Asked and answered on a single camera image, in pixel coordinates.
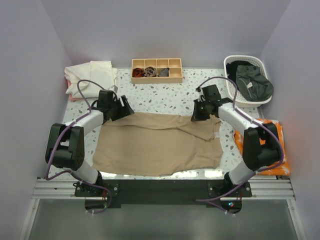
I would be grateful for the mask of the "beige t-shirt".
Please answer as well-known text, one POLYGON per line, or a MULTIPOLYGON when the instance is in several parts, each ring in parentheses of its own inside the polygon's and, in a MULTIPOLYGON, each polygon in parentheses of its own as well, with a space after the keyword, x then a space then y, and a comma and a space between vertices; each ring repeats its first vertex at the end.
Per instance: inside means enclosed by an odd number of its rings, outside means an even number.
POLYGON ((223 149, 217 134, 221 121, 211 116, 136 112, 101 126, 93 155, 98 171, 147 177, 216 168, 223 149))

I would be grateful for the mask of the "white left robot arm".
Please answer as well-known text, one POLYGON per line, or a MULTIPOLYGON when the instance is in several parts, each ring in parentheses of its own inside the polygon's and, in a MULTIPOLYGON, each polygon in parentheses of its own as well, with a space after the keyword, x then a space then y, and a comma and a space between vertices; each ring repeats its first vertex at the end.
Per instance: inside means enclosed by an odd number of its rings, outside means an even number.
POLYGON ((89 106, 83 116, 51 126, 45 161, 45 179, 50 181, 64 173, 75 179, 98 185, 101 174, 85 160, 85 136, 107 121, 116 121, 134 114, 125 95, 118 97, 112 90, 102 89, 98 99, 89 106))

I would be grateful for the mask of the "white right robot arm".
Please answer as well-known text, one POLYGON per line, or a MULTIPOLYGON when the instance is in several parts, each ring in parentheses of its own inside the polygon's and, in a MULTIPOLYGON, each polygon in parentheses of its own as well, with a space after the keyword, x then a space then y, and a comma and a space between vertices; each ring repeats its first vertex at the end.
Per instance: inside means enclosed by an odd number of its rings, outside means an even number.
POLYGON ((191 121, 205 121, 215 116, 230 124, 243 137, 242 160, 224 175, 225 188, 242 185, 256 173, 270 169, 275 163, 282 163, 284 150, 273 123, 262 123, 250 117, 230 98, 222 98, 216 85, 199 86, 196 91, 199 97, 194 101, 191 121))

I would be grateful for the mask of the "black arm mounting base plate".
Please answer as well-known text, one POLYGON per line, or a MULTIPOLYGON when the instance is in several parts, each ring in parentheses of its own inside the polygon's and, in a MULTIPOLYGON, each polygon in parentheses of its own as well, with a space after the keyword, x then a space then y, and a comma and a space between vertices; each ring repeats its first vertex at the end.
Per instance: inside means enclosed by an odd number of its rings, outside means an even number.
POLYGON ((87 210, 121 208, 122 205, 198 205, 197 199, 221 195, 218 180, 102 180, 104 189, 76 182, 74 196, 85 198, 87 210))

